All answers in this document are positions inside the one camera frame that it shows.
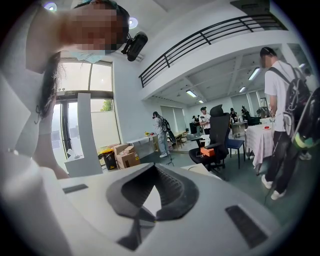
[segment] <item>cap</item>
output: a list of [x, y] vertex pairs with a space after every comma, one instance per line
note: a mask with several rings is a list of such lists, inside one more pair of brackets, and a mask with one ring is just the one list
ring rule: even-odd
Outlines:
[[276, 52], [270, 47], [263, 47], [260, 51], [260, 57], [265, 55], [277, 56]]

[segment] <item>black railing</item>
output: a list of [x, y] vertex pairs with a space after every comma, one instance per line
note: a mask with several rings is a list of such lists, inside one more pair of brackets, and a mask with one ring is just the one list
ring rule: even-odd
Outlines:
[[181, 57], [199, 47], [205, 47], [206, 44], [211, 45], [214, 40], [244, 31], [253, 33], [272, 29], [286, 30], [271, 14], [242, 16], [205, 27], [175, 44], [147, 67], [139, 76], [142, 88], [165, 68], [169, 69]]

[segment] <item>white tablecloth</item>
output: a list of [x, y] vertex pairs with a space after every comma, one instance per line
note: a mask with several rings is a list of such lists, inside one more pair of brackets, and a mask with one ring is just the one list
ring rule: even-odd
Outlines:
[[245, 132], [245, 148], [254, 153], [253, 166], [262, 164], [263, 159], [273, 152], [273, 131], [264, 130], [266, 124], [249, 126]]

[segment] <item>ceiling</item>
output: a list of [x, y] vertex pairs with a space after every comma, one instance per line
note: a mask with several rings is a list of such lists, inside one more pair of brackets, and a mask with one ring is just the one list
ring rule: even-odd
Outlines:
[[[282, 60], [279, 47], [275, 45], [270, 47], [275, 49]], [[201, 104], [199, 100], [208, 102], [239, 95], [243, 86], [246, 88], [245, 92], [263, 89], [265, 69], [261, 69], [253, 80], [249, 80], [255, 68], [259, 67], [260, 50], [261, 47], [254, 47], [225, 55], [222, 59], [213, 61], [214, 64], [211, 66], [185, 76], [153, 96], [192, 106]], [[193, 91], [197, 97], [191, 97], [186, 93], [187, 90]]]

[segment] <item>black bag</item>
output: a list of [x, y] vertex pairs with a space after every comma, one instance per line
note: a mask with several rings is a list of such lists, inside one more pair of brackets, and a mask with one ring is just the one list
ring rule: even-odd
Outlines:
[[[304, 111], [305, 108], [308, 108], [311, 102], [309, 100], [311, 94], [306, 85], [305, 81], [297, 76], [296, 70], [291, 66], [294, 79], [289, 81], [278, 69], [275, 67], [269, 68], [269, 71], [276, 73], [279, 77], [281, 77], [285, 82], [289, 84], [286, 90], [286, 99], [285, 99], [285, 112], [283, 112], [283, 121], [285, 131], [292, 141], [294, 140], [307, 140], [308, 138], [302, 138], [302, 134], [306, 134], [306, 131], [303, 127], [301, 127], [302, 119], [306, 118]], [[310, 116], [310, 119], [319, 118], [318, 116]], [[311, 130], [314, 130], [313, 127], [309, 128], [307, 131], [308, 134], [313, 134]]]

